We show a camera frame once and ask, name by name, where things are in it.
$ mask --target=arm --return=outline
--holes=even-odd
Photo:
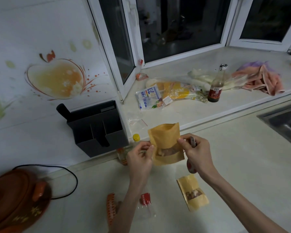
[[[150,142],[141,141],[132,151],[128,152],[129,187],[119,212],[112,222],[109,233],[129,232],[141,192],[147,183],[152,168],[153,148],[154,146]],[[140,153],[142,149],[147,150],[144,156],[143,153]]]
[[[197,143],[195,148],[190,145],[190,136],[194,137]],[[218,173],[212,162],[210,144],[206,139],[192,134],[185,134],[181,138],[178,139],[178,143],[183,147],[201,178],[225,201],[249,233],[287,233]]]

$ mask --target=white countertop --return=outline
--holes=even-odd
[[[253,61],[268,61],[269,66],[276,70],[282,78],[285,92],[276,96],[270,96],[261,91],[250,92],[245,89],[223,91],[217,103],[181,100],[174,101],[163,109],[151,109],[140,111],[135,93],[145,88],[145,82],[135,81],[129,91],[122,110],[125,117],[142,118],[147,127],[134,130],[130,126],[132,134],[139,133],[141,139],[148,137],[148,129],[163,123],[180,123],[180,130],[243,110],[261,103],[291,94],[291,66],[290,56],[285,52],[270,52],[254,49],[224,47],[199,55],[191,56],[174,62],[151,67],[143,70],[150,78],[166,76],[184,76],[193,68],[214,70],[221,63],[228,64],[227,71],[235,72],[241,65]]]
[[[261,211],[291,233],[291,144],[260,121],[256,115],[276,105],[196,134],[210,141],[213,161],[221,175]],[[107,232],[106,196],[125,193],[128,168],[111,160],[75,173],[76,191],[53,200],[26,233]],[[245,233],[244,227],[224,201],[197,177],[210,204],[190,213],[176,180],[188,175],[186,160],[167,166],[154,166],[147,184],[156,217],[135,221],[134,232]],[[75,180],[65,175],[52,180],[54,196],[70,192]]]

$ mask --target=pink towel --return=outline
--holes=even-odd
[[[285,91],[280,76],[268,66],[267,62],[256,61],[245,64],[234,72],[232,77],[246,74],[250,76],[248,82],[242,87],[244,89],[261,90],[271,96]]]

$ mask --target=stainless steel sink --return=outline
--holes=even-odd
[[[258,115],[257,117],[291,142],[291,105]]]

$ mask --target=clay pot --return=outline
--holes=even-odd
[[[49,184],[16,169],[0,176],[0,233],[19,233],[35,223],[50,203]]]

